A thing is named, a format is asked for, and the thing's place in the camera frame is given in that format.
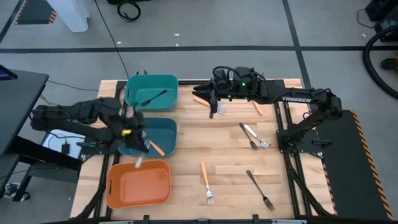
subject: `orange stick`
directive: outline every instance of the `orange stick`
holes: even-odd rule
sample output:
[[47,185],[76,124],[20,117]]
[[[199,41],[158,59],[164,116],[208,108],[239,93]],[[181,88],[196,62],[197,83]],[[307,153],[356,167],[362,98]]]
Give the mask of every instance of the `orange stick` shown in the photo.
[[197,96],[194,96],[193,99],[194,99],[196,102],[198,102],[198,103],[201,103],[201,104],[206,105],[206,106],[210,106],[210,104],[209,104],[206,100],[201,99],[201,98],[199,98],[199,97],[197,97]]
[[159,146],[157,146],[155,143],[153,143],[151,140],[149,140],[150,144],[155,148],[155,150],[161,155],[164,156],[166,153],[164,153],[163,150]]
[[257,112],[258,112],[260,115],[263,115],[264,112],[263,112],[262,109],[260,108],[260,105],[259,105],[258,103],[256,103],[254,100],[253,100],[252,102],[253,102],[254,106],[256,107]]

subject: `silver fork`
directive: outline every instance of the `silver fork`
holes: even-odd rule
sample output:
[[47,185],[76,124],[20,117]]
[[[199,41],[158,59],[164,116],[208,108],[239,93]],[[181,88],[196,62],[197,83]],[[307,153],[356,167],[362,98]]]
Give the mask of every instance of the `silver fork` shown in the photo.
[[213,194],[210,191],[209,181],[207,180],[207,172],[206,172],[205,162],[201,162],[200,166],[201,166],[201,171],[203,172],[203,178],[205,179],[206,188],[207,188],[207,193],[206,193],[207,203],[209,205],[214,205]]

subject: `concrete floor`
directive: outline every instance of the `concrete floor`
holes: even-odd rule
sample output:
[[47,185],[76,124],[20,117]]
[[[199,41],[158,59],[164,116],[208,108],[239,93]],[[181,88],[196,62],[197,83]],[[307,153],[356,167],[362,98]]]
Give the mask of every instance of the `concrete floor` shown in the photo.
[[[0,30],[18,0],[0,1]],[[91,17],[84,33],[70,32],[58,17],[52,25],[11,25],[0,39],[0,64],[8,68],[47,73],[50,79],[82,88],[98,88],[103,79],[125,79],[117,53],[65,53],[62,49],[111,48],[113,43],[95,3],[81,0]],[[362,46],[375,32],[356,23],[356,11],[369,0],[288,0],[301,46]],[[178,78],[210,78],[217,65],[255,67],[268,78],[302,78],[296,52],[283,50],[219,50],[140,52],[133,47],[178,46],[294,46],[283,1],[280,0],[152,0],[140,2],[142,17],[127,23],[116,7],[98,0],[118,47],[131,47],[121,56],[129,74],[146,69],[149,73],[171,73]],[[361,20],[367,21],[365,14]],[[34,54],[5,54],[10,49],[39,49]],[[56,49],[46,53],[46,49]],[[347,110],[356,110],[367,137],[393,216],[398,217],[398,185],[395,170],[398,152],[395,137],[398,103],[382,92],[366,73],[361,52],[303,52],[310,83],[331,88]],[[372,52],[376,66],[396,52]],[[380,71],[398,89],[396,72]],[[78,91],[48,83],[46,98],[61,105],[89,100],[96,93]],[[44,133],[25,125],[22,137],[40,143]],[[18,170],[27,167],[23,164]],[[12,181],[20,181],[16,174]],[[13,203],[0,200],[0,223],[42,223],[66,220],[72,207],[75,184],[33,178],[28,187],[32,198]]]

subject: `black desk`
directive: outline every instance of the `black desk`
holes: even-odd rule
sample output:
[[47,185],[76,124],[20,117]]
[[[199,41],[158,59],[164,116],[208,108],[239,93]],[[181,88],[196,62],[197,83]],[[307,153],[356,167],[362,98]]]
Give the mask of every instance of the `black desk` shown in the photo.
[[[49,76],[42,73],[12,70],[17,80],[0,82],[0,189],[7,184],[19,161],[31,166],[38,161],[79,170],[81,161],[60,152],[49,150],[18,135],[36,101],[42,93]],[[24,178],[17,195],[25,192],[30,176]]]

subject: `teal bowl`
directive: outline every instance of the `teal bowl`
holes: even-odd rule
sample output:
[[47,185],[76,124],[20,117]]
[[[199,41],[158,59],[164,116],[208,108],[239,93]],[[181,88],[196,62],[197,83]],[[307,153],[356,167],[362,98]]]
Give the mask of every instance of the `teal bowl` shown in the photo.
[[[163,90],[164,94],[142,106]],[[124,100],[128,105],[136,105],[137,111],[171,111],[177,105],[178,79],[174,75],[134,75],[126,85]]]
[[[161,156],[151,145],[147,157],[169,157],[174,154],[177,142],[177,124],[170,118],[144,118],[147,137],[159,146],[165,153]],[[125,145],[119,146],[119,152],[124,155],[139,156],[141,151],[131,149]]]

